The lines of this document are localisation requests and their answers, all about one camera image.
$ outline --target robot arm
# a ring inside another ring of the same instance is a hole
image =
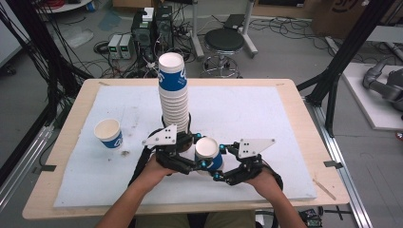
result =
[[[367,73],[364,75],[362,85],[370,90],[373,90],[380,95],[382,98],[389,102],[398,102],[402,99],[403,90],[398,87],[395,83],[382,84],[377,81],[377,78],[382,74],[382,69],[386,65],[387,60],[379,62],[376,66],[371,67]],[[401,70],[393,71],[389,75],[392,81],[397,81],[399,78],[403,80],[403,74]]]

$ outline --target black bracket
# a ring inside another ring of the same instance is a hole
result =
[[[334,167],[335,169],[339,169],[344,167],[341,162],[335,162],[335,161],[324,161],[323,162],[326,167]]]

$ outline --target forearm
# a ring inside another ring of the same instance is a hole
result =
[[[281,228],[302,228],[306,227],[299,214],[291,205],[290,201],[282,194],[278,199],[271,200],[270,203],[275,210],[278,223]]]
[[[252,184],[256,191],[273,205],[281,228],[306,227],[268,170],[264,169],[257,177],[247,182]]]
[[[96,227],[126,228],[136,214],[136,211],[147,192],[148,190],[143,188],[139,181],[134,181],[112,205],[112,207],[110,207]]]

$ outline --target blue paper cup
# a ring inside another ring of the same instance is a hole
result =
[[[208,171],[222,170],[223,160],[217,142],[211,138],[201,138],[196,142],[195,161],[213,159],[207,166]]]
[[[106,119],[94,127],[94,135],[110,149],[120,147],[123,142],[121,125],[117,120]]]
[[[183,57],[178,53],[169,52],[160,56],[158,61],[160,88],[175,97],[175,92],[182,91],[187,85]]]

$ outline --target human hand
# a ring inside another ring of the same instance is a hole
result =
[[[144,187],[146,192],[151,191],[160,181],[163,180],[163,177],[176,173],[168,168],[162,167],[156,159],[155,155],[152,155],[148,163],[146,164],[143,172],[140,176],[135,180]]]
[[[273,201],[283,195],[275,177],[267,168],[263,168],[255,178],[247,180],[246,183],[254,186],[255,190],[269,201]]]

